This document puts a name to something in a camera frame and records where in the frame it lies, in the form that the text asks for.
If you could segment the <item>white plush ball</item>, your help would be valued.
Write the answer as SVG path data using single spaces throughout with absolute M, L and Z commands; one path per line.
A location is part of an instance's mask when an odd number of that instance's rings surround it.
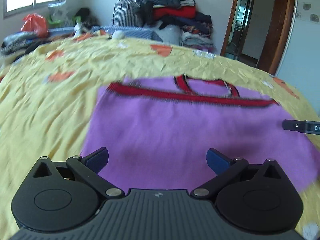
M 124 38 L 125 38 L 125 33 L 122 30 L 116 30 L 112 34 L 112 39 L 114 39 L 114 40 L 122 40 Z

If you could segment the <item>orange plastic bag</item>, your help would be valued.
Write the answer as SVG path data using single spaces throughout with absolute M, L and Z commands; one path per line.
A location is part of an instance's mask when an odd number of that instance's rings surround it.
M 40 14 L 28 14 L 22 21 L 24 22 L 21 31 L 34 32 L 37 37 L 44 38 L 48 36 L 48 26 L 46 19 Z

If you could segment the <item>yellow carrot print bedspread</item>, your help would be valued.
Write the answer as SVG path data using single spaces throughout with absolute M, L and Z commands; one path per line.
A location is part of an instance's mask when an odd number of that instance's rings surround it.
M 203 51 L 108 35 L 65 38 L 15 61 L 1 58 L 1 239 L 17 230 L 11 201 L 35 161 L 79 154 L 99 87 L 124 77 L 221 78 L 272 97 L 294 118 L 318 121 L 310 103 L 270 74 Z

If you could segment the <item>white sliding wardrobe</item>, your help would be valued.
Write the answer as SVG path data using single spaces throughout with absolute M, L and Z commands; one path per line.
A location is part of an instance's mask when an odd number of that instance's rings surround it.
M 294 12 L 276 76 L 298 89 L 319 114 L 319 0 L 296 0 Z

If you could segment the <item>purple knit sweater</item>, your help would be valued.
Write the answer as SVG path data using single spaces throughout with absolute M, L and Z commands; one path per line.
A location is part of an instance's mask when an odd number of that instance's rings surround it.
M 318 177 L 319 151 L 282 129 L 290 117 L 272 98 L 222 80 L 126 79 L 98 89 L 81 155 L 106 148 L 99 174 L 124 191 L 193 190 L 215 176 L 210 148 L 252 164 L 275 159 L 302 191 Z

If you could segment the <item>floral pillow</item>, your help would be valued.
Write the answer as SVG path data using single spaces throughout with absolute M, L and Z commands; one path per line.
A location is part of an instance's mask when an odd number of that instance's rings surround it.
M 66 1 L 48 5 L 49 16 L 48 23 L 53 26 L 65 26 L 68 21 L 68 8 Z

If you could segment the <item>wooden door frame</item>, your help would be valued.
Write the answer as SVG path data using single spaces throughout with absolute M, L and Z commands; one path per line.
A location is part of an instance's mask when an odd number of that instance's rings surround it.
M 233 0 L 221 55 L 274 75 L 296 0 Z

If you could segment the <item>pile of clothes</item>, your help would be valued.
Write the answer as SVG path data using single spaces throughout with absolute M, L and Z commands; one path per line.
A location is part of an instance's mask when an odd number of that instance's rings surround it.
M 213 52 L 213 22 L 209 15 L 199 12 L 195 0 L 131 0 L 138 3 L 147 25 L 161 22 L 159 29 L 177 26 L 185 47 Z

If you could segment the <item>checkered houndstooth bag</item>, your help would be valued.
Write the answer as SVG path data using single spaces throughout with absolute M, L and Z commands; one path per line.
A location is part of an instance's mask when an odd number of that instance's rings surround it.
M 140 5 L 132 0 L 119 0 L 114 5 L 112 22 L 118 27 L 143 27 Z

